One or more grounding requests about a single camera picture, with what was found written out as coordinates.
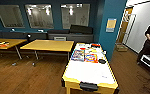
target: floor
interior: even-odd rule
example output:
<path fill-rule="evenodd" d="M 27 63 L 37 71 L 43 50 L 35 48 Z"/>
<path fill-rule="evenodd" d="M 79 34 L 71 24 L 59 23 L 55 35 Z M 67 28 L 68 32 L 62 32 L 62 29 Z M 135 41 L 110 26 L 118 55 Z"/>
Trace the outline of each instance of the floor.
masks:
<path fill-rule="evenodd" d="M 61 78 L 67 65 L 67 56 L 45 55 L 36 61 L 34 55 L 0 55 L 0 94 L 66 94 Z M 137 54 L 114 51 L 109 62 L 119 84 L 119 94 L 150 94 L 150 72 L 136 63 Z M 71 90 L 71 94 L 97 94 Z"/>

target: box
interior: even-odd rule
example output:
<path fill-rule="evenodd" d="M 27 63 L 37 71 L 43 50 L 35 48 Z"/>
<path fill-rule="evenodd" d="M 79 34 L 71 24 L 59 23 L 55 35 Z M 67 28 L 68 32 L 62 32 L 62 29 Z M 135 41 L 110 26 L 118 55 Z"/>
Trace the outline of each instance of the box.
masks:
<path fill-rule="evenodd" d="M 126 52 L 128 50 L 128 48 L 122 44 L 117 44 L 115 49 L 119 52 Z"/>

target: poster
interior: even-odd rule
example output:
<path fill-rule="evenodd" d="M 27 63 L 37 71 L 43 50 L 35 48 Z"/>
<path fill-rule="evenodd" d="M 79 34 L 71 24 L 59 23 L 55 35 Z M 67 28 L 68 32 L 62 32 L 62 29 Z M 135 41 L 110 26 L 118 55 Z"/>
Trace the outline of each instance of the poster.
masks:
<path fill-rule="evenodd" d="M 114 32 L 115 25 L 116 25 L 116 19 L 109 18 L 106 26 L 106 32 Z"/>

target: table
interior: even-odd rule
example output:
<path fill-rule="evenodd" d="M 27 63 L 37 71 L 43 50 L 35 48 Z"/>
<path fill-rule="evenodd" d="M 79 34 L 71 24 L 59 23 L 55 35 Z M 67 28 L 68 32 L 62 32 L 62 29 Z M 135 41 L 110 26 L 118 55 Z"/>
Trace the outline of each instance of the table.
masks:
<path fill-rule="evenodd" d="M 101 93 L 101 94 L 117 94 L 118 93 L 119 88 L 118 88 L 117 81 L 115 79 L 115 76 L 113 75 L 113 72 L 109 66 L 109 63 L 108 63 L 105 55 L 103 54 L 103 51 L 100 51 L 100 49 L 98 50 L 97 48 L 96 48 L 96 50 L 97 50 L 97 55 L 102 54 L 102 56 L 101 57 L 99 56 L 98 59 L 102 58 L 102 60 L 105 60 L 106 61 L 105 64 L 91 63 L 91 62 L 78 61 L 78 60 L 77 61 L 74 61 L 74 60 L 69 61 L 68 65 L 66 67 L 66 70 L 62 76 L 62 86 L 66 87 L 67 94 L 70 94 L 71 88 L 83 90 L 83 89 L 81 89 L 80 84 L 81 84 L 81 82 L 85 82 L 85 81 L 87 83 L 94 83 L 97 85 L 98 90 L 94 91 L 94 92 Z M 110 78 L 110 80 L 108 79 L 109 81 L 106 78 L 104 81 L 102 80 L 102 78 L 95 80 L 95 78 L 93 77 L 93 76 L 96 76 L 96 78 L 97 78 L 97 76 L 99 76 L 96 74 L 99 74 L 98 72 L 100 71 L 99 70 L 99 68 L 101 68 L 100 66 L 104 67 L 101 69 L 101 70 L 103 70 L 103 72 L 105 69 L 108 69 L 105 71 L 109 71 L 109 73 L 105 72 L 105 74 L 108 73 L 106 75 L 112 76 Z"/>
<path fill-rule="evenodd" d="M 0 42 L 8 42 L 9 43 L 8 46 L 0 47 L 0 49 L 9 49 L 9 48 L 15 47 L 19 58 L 22 59 L 20 52 L 17 48 L 17 45 L 21 44 L 25 41 L 26 41 L 25 39 L 3 39 L 3 38 L 0 38 Z"/>
<path fill-rule="evenodd" d="M 20 49 L 34 50 L 37 60 L 39 59 L 37 50 L 68 52 L 69 59 L 69 52 L 71 52 L 73 43 L 74 41 L 34 40 Z"/>

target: blue wall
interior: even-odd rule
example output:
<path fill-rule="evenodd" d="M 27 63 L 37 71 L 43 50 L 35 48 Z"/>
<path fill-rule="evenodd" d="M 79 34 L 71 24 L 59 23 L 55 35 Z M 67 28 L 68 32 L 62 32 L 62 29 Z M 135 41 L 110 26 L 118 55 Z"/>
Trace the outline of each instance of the blue wall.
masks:
<path fill-rule="evenodd" d="M 104 2 L 105 0 L 98 0 L 97 2 L 97 15 L 95 18 L 95 25 L 94 25 L 94 42 L 98 43 L 99 41 L 99 35 L 100 35 L 100 29 L 102 24 L 102 17 L 103 17 L 103 9 L 104 9 Z"/>
<path fill-rule="evenodd" d="M 111 60 L 116 37 L 120 27 L 121 19 L 123 16 L 124 8 L 127 0 L 105 0 L 103 18 L 99 35 L 99 43 L 102 48 L 107 51 L 107 59 Z M 106 32 L 106 24 L 108 18 L 117 19 L 116 27 L 114 32 Z"/>
<path fill-rule="evenodd" d="M 96 14 L 97 0 L 0 0 L 0 5 L 19 5 L 22 18 L 24 21 L 25 28 L 15 28 L 16 31 L 23 32 L 38 32 L 38 29 L 30 28 L 27 14 L 25 11 L 26 4 L 51 4 L 52 5 L 52 14 L 53 14 L 53 22 L 54 29 L 63 29 L 62 28 L 62 19 L 61 19 L 61 4 L 90 4 L 90 19 L 89 26 L 94 27 L 94 19 Z M 0 20 L 0 30 L 1 31 L 10 31 L 12 28 L 4 28 L 1 20 Z"/>

